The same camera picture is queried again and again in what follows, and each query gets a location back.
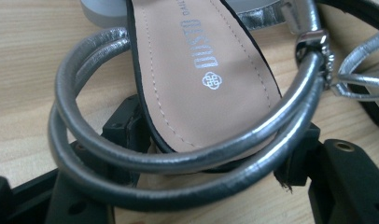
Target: insole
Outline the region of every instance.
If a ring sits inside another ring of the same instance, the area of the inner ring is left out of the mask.
[[[219,0],[133,0],[133,8],[147,111],[174,151],[242,133],[280,100],[255,43]]]

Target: metallic leather strap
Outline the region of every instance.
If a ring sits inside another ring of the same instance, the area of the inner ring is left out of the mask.
[[[275,1],[269,6],[239,12],[237,15],[247,30],[258,30],[284,22],[285,18],[280,8],[281,2]]]
[[[297,0],[297,4],[313,4]],[[320,29],[314,5],[304,6],[309,17],[303,32]],[[310,123],[322,92],[319,75],[325,59],[317,49],[307,50],[298,75],[282,101],[257,127],[235,138],[191,153],[143,155],[118,147],[100,137],[82,118],[76,97],[92,73],[105,61],[128,49],[124,28],[104,30],[80,42],[63,60],[56,77],[56,103],[49,117],[49,144],[54,160],[77,187],[92,198],[138,211],[180,210],[232,196],[256,183],[275,169],[293,150]],[[79,160],[67,142],[67,129],[78,142],[101,160],[138,173],[175,174],[213,167],[280,132],[261,153],[231,173],[202,185],[184,189],[132,189],[105,180]]]
[[[338,96],[343,96],[359,101],[376,101],[378,95],[360,94],[349,90],[347,84],[356,84],[379,88],[379,77],[353,74],[355,69],[372,53],[379,50],[379,33],[355,48],[342,63],[338,75],[331,83],[331,89]]]

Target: wooden table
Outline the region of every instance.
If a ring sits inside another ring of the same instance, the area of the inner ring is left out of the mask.
[[[339,10],[322,9],[337,64],[376,32]],[[11,187],[55,168],[46,132],[55,72],[80,39],[99,30],[85,18],[79,0],[0,0],[0,175],[8,178]],[[296,37],[285,24],[252,34],[284,93],[297,72]],[[128,52],[100,68],[78,101],[84,117],[100,132],[119,103],[134,93]],[[326,91],[313,122],[321,128],[322,140],[353,142],[379,167],[379,128],[357,102]],[[178,178],[175,183],[180,181],[186,182]],[[294,188],[289,193],[268,175],[230,199],[189,211],[146,214],[118,209],[117,223],[313,223],[307,189]]]

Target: shoe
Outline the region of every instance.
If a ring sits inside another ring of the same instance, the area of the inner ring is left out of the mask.
[[[228,140],[281,99],[260,48],[225,1],[133,0],[128,20],[140,104],[161,152]]]

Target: sandal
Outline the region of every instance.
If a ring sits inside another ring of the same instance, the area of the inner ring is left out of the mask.
[[[85,82],[101,64],[129,48],[125,28],[112,28],[79,42],[56,74],[49,145],[60,171],[98,201],[138,211],[169,211],[227,198],[276,169],[299,144],[315,113],[325,83],[320,75],[326,70],[324,55],[302,50],[298,75],[280,100],[259,48],[226,3],[134,1],[128,8],[139,98],[159,148],[180,153],[133,152],[104,139],[82,118],[76,97]],[[317,18],[315,4],[301,4],[302,14]],[[166,11],[174,13],[165,16]],[[221,28],[211,30],[214,24]],[[306,24],[304,32],[320,28],[318,20]],[[246,156],[279,132],[262,151],[222,177],[155,190],[122,186],[96,174],[68,144],[67,129],[98,160],[133,173],[158,175],[219,166]]]
[[[225,1],[134,0],[128,11],[140,104],[161,152],[230,139],[280,100],[260,48]]]

